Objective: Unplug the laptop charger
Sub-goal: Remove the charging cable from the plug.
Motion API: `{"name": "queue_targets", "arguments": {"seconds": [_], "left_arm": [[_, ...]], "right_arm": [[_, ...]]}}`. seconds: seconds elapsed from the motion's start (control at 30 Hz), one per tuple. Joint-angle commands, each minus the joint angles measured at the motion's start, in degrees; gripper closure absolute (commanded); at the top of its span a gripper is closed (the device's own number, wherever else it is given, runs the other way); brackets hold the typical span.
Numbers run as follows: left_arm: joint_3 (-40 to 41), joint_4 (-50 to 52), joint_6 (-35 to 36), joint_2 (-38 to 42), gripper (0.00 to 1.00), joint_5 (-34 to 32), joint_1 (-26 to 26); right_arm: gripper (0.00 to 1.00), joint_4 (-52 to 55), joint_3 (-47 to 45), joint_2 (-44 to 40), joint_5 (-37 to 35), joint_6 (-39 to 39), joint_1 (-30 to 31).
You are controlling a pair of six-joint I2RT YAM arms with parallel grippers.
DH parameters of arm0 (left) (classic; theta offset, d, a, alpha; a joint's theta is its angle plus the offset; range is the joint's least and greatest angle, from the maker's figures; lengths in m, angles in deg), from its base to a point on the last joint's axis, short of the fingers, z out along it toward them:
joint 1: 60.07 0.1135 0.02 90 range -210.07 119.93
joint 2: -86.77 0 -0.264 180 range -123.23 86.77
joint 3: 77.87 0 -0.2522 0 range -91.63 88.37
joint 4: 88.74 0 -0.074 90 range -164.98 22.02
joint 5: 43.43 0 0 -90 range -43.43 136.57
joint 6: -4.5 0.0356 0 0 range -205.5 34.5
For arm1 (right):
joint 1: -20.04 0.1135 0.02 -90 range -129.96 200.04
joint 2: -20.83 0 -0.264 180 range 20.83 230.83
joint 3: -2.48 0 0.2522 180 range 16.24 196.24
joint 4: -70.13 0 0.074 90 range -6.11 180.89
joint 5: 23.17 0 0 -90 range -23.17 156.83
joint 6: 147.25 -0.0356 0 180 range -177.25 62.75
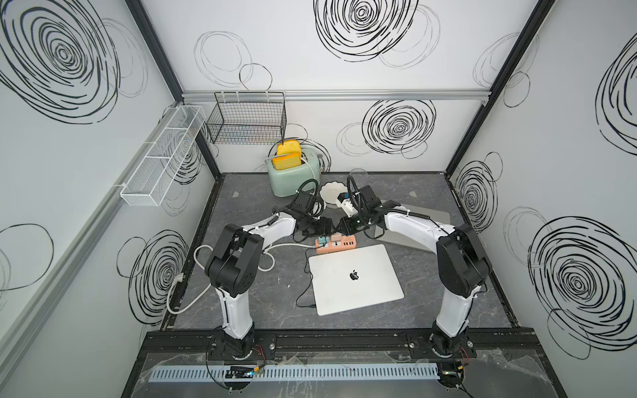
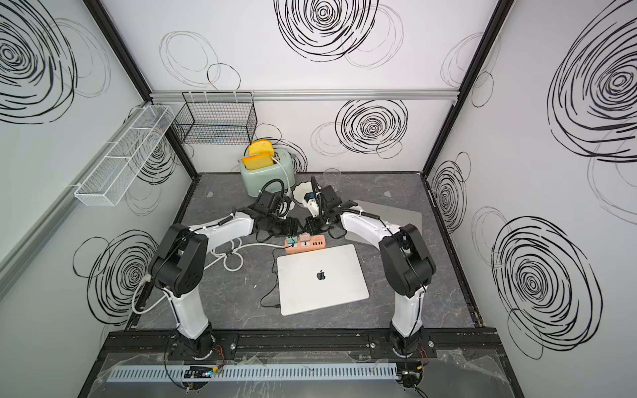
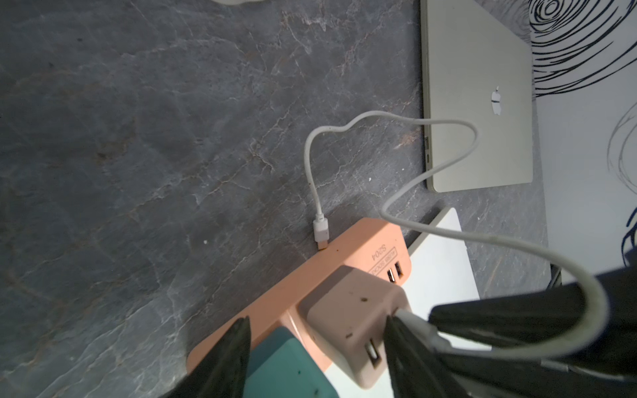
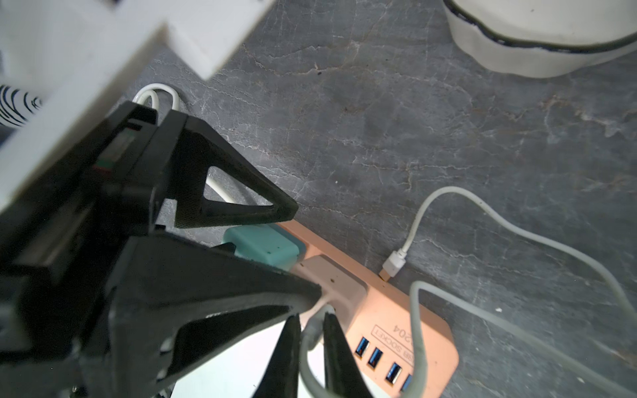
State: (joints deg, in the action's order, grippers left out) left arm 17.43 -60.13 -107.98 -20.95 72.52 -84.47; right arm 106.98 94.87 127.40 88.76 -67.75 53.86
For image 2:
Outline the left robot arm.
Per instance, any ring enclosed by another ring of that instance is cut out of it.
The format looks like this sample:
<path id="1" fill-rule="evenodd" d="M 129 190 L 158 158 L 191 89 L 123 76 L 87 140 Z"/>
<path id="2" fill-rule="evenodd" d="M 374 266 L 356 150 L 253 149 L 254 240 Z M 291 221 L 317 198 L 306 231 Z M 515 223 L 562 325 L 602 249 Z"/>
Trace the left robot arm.
<path id="1" fill-rule="evenodd" d="M 169 301 L 176 321 L 177 339 L 197 360 L 216 348 L 212 326 L 199 292 L 207 255 L 220 245 L 251 235 L 255 224 L 273 227 L 285 215 L 290 199 L 283 192 L 260 192 L 254 203 L 212 222 L 186 227 L 171 225 L 154 256 L 150 281 Z"/>

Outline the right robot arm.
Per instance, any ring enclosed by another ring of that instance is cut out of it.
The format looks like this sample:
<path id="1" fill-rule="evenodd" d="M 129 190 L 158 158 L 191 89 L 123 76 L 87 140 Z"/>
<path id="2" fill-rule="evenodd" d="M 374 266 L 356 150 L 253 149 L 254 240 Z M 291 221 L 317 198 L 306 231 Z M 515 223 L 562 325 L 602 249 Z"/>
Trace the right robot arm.
<path id="1" fill-rule="evenodd" d="M 436 273 L 436 264 L 421 232 L 412 224 L 399 226 L 365 211 L 356 202 L 343 201 L 333 187 L 310 182 L 303 196 L 310 210 L 308 224 L 328 232 L 338 227 L 363 238 L 381 255 L 386 281 L 395 292 L 389 341 L 396 355 L 409 358 L 419 350 L 424 299 Z"/>

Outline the pink power strip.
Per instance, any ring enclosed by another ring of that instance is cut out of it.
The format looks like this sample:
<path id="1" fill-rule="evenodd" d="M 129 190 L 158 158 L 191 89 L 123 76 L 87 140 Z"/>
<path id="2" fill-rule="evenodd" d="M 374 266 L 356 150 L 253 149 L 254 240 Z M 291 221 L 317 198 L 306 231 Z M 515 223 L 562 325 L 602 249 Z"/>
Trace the pink power strip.
<path id="1" fill-rule="evenodd" d="M 299 237 L 299 242 L 294 246 L 288 246 L 287 243 L 285 242 L 285 252 L 288 255 L 322 250 L 326 248 L 326 240 L 323 235 L 312 235 L 311 241 L 307 241 L 307 242 L 300 242 L 300 236 L 298 237 Z"/>

